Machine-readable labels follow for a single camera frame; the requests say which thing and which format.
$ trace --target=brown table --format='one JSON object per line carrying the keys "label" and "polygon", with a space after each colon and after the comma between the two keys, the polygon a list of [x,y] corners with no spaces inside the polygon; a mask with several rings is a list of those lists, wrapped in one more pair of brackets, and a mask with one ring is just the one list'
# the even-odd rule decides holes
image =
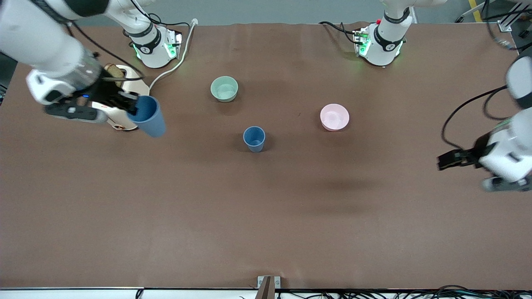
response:
{"label": "brown table", "polygon": [[[136,61],[120,31],[87,28]],[[380,68],[318,25],[198,27],[153,89],[159,139],[45,115],[18,66],[0,109],[1,286],[247,287],[272,274],[290,288],[532,288],[530,193],[436,169],[445,118],[503,85],[516,54],[481,24],[408,38]],[[222,75],[239,82],[232,103],[210,95]],[[349,110],[345,130],[322,128],[329,103]],[[456,116],[452,140],[491,130],[480,105]],[[491,109],[516,111],[507,92]],[[241,140],[252,125],[263,153]]]}

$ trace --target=blue cup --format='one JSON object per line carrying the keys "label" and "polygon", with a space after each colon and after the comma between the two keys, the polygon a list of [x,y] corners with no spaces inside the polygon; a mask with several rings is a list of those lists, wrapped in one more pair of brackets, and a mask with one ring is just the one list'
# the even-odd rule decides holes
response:
{"label": "blue cup", "polygon": [[128,118],[139,129],[152,137],[161,137],[166,132],[161,106],[153,96],[139,96],[137,99],[137,115],[127,113]]}
{"label": "blue cup", "polygon": [[250,151],[258,153],[264,147],[266,133],[261,127],[249,127],[244,131],[244,142]]}

